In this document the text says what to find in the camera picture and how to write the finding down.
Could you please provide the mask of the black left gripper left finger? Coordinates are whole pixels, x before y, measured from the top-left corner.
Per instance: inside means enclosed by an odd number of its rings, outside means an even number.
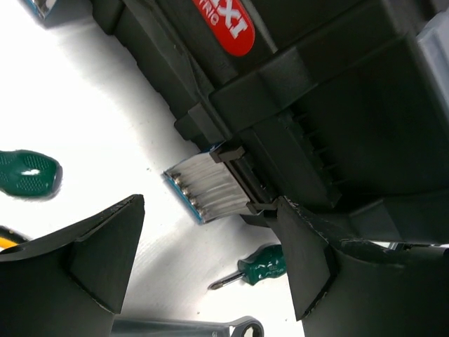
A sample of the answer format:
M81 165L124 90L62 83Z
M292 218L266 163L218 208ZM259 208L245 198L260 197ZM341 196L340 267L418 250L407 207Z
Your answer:
M141 194L1 252L2 336L108 336L145 217Z

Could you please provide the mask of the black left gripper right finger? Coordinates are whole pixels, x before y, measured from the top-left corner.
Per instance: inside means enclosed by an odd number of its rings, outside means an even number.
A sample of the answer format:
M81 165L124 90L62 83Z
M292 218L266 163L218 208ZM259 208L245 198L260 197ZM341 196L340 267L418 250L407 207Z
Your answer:
M447 249L386 249L285 197L275 233L306 336L448 335Z

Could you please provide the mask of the large ratcheting wrench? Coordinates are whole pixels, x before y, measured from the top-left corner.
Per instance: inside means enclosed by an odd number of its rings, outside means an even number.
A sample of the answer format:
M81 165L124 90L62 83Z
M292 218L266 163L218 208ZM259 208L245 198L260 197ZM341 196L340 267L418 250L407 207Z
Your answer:
M264 336L262 324L246 316L233 322L115 319L110 336Z

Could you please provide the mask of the green orange stubby screwdriver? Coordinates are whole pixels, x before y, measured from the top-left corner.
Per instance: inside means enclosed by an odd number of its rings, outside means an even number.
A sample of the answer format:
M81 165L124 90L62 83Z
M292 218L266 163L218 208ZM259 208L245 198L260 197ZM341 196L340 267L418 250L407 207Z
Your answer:
M280 244L261 246L248 257L238 260L236 272L219 279L208 286L218 290L239 280L255 286L265 279L276 279L287 273L286 260Z

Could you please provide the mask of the yellow needle-nose pliers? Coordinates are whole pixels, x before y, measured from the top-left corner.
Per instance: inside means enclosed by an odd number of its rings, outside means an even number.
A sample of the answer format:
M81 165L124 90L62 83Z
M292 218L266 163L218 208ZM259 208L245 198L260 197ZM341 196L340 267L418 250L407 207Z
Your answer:
M1 250L9 249L19 244L24 244L30 240L29 237L10 229L9 227L0 226L0 248Z

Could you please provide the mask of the black plastic toolbox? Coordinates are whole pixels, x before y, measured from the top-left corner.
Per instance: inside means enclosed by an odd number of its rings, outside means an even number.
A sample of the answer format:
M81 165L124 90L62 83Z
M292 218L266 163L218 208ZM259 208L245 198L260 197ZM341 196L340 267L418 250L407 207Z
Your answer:
M373 241L448 242L447 1L92 1L177 132Z

